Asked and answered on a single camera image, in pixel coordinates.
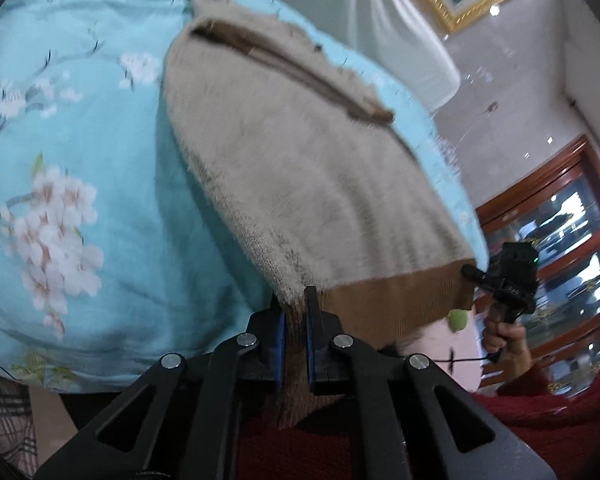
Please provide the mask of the person's right hand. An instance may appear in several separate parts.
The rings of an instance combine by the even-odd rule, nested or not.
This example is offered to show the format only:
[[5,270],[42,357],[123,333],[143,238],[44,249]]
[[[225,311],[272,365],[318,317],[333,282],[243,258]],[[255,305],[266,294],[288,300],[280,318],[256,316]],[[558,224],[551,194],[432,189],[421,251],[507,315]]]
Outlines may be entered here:
[[492,304],[483,323],[483,349],[488,353],[501,352],[498,364],[503,365],[504,384],[532,369],[533,359],[523,325],[518,322],[505,323],[504,308],[500,304]]

